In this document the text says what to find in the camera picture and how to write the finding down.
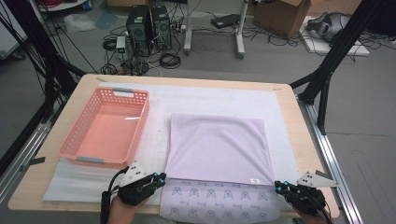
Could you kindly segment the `white foam board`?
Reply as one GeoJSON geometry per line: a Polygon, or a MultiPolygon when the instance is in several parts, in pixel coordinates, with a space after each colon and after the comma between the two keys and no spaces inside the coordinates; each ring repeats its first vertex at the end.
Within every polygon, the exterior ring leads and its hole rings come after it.
{"type": "MultiPolygon", "coordinates": [[[[306,30],[307,22],[311,19],[311,16],[304,18],[303,25],[300,28],[301,38],[310,53],[327,55],[331,49],[330,43],[322,39],[315,31],[306,30]]],[[[355,45],[347,53],[348,56],[368,56],[369,54],[369,50],[360,41],[356,41],[355,45]]]]}

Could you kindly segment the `black computer tower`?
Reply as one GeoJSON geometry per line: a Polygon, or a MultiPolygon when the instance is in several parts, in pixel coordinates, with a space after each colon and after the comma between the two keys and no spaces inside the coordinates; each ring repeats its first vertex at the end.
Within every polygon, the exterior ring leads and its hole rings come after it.
{"type": "Polygon", "coordinates": [[[154,6],[151,9],[154,37],[158,49],[172,48],[170,19],[165,6],[154,6]]]}
{"type": "Polygon", "coordinates": [[[149,7],[133,5],[131,7],[126,28],[135,56],[149,56],[149,41],[153,37],[149,7]]]}

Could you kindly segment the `grey metal bracket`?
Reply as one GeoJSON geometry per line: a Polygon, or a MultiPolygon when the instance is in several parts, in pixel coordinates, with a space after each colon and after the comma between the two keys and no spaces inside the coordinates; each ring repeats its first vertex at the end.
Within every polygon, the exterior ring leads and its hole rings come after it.
{"type": "Polygon", "coordinates": [[[45,162],[45,160],[46,160],[46,157],[30,159],[26,164],[23,164],[20,167],[20,172],[26,172],[32,165],[43,163],[43,162],[45,162]]]}
{"type": "Polygon", "coordinates": [[[316,170],[315,174],[319,175],[319,176],[321,176],[323,178],[330,179],[331,181],[333,181],[333,179],[332,179],[332,177],[330,175],[327,175],[327,174],[325,174],[325,173],[323,173],[323,172],[321,172],[319,170],[316,170]]]}

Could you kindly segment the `clear plastic bag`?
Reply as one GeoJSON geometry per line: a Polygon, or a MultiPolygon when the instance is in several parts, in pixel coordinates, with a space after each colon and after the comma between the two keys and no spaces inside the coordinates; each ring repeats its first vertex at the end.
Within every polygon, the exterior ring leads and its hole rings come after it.
{"type": "Polygon", "coordinates": [[[64,17],[64,24],[68,33],[88,32],[95,28],[94,22],[88,15],[71,14],[64,17]]]}

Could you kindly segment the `pink plastic basket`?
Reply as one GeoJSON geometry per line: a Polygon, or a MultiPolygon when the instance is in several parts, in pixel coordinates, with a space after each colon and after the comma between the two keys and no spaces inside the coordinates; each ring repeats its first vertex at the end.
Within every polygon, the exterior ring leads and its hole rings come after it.
{"type": "Polygon", "coordinates": [[[96,88],[58,155],[78,165],[123,168],[134,160],[148,115],[148,91],[96,88]]]}

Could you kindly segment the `grey rounded device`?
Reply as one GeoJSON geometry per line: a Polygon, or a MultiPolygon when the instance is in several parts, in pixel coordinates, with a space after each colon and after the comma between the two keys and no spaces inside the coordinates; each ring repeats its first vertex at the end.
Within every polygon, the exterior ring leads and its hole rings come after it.
{"type": "Polygon", "coordinates": [[[349,17],[340,12],[324,12],[319,17],[307,22],[307,31],[314,31],[325,41],[331,43],[344,30],[349,17]]]}

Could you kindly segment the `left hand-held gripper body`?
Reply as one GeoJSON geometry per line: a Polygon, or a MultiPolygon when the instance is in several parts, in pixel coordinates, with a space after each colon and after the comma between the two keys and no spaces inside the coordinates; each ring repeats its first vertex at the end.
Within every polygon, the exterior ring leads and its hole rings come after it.
{"type": "Polygon", "coordinates": [[[119,184],[118,196],[124,203],[138,205],[154,192],[153,175],[147,175],[143,167],[133,161],[119,184]]]}

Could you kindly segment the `person's right hand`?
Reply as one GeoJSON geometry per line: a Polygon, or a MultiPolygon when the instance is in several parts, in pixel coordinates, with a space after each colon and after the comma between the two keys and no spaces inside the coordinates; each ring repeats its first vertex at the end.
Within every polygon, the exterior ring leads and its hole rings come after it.
{"type": "Polygon", "coordinates": [[[300,210],[295,209],[295,212],[304,220],[305,224],[327,224],[325,216],[311,216],[300,210]]]}

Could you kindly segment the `white gridded foam mat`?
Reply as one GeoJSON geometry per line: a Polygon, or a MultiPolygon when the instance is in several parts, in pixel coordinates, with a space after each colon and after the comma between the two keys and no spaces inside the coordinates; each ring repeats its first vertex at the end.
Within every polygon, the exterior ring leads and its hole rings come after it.
{"type": "MultiPolygon", "coordinates": [[[[170,119],[182,113],[263,120],[275,177],[291,182],[299,177],[279,99],[272,91],[111,82],[101,83],[99,87],[149,92],[148,117],[133,160],[148,173],[164,170],[170,119]]],[[[59,156],[44,199],[47,202],[97,203],[110,178],[120,169],[78,165],[59,156]]]]}

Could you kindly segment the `person's left hand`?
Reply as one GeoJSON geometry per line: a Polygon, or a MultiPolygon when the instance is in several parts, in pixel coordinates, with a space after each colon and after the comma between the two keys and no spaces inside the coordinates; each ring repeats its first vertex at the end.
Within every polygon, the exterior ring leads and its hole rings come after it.
{"type": "Polygon", "coordinates": [[[148,199],[138,205],[124,203],[120,197],[112,199],[109,216],[106,224],[132,224],[136,212],[148,201],[148,199]]]}

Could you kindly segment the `brown cardboard box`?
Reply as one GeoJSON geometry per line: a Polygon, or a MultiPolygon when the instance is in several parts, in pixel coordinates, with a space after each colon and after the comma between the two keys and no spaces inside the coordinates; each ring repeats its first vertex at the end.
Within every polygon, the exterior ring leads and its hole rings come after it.
{"type": "Polygon", "coordinates": [[[150,0],[106,0],[109,7],[131,7],[133,5],[150,5],[150,0]]]}

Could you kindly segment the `lavender printed towel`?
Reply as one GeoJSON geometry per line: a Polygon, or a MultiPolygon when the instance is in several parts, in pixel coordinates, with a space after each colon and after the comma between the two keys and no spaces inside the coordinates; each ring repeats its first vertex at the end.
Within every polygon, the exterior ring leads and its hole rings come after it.
{"type": "Polygon", "coordinates": [[[280,217],[261,119],[174,114],[160,216],[195,224],[280,217]]]}

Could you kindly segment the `black flat device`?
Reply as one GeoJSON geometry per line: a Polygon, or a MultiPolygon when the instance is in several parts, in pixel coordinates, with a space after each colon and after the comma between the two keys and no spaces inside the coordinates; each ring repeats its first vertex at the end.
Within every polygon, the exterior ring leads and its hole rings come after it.
{"type": "Polygon", "coordinates": [[[211,24],[218,29],[236,25],[238,22],[239,22],[239,15],[237,14],[230,14],[211,20],[211,24]]]}

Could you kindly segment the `light wooden cabinet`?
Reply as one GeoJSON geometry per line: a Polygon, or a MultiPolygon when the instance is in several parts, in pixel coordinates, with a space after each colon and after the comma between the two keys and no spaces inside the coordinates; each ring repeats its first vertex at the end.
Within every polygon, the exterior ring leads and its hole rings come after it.
{"type": "Polygon", "coordinates": [[[318,16],[323,12],[340,12],[352,15],[361,0],[315,0],[308,10],[308,15],[318,16]]]}

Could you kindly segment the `aluminium rail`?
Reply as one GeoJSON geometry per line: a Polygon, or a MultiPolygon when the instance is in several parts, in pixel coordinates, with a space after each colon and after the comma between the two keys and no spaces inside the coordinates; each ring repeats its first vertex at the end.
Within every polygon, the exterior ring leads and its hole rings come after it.
{"type": "Polygon", "coordinates": [[[22,173],[20,167],[34,159],[47,138],[52,124],[48,122],[29,122],[10,148],[0,159],[0,205],[15,189],[22,173]]]}
{"type": "Polygon", "coordinates": [[[341,213],[341,217],[347,224],[363,224],[361,214],[348,188],[328,135],[323,134],[317,125],[318,112],[316,108],[313,105],[307,105],[302,100],[297,100],[297,103],[303,113],[308,130],[311,132],[311,137],[318,150],[318,156],[324,166],[325,174],[339,184],[338,187],[332,188],[336,201],[335,211],[341,213]]]}

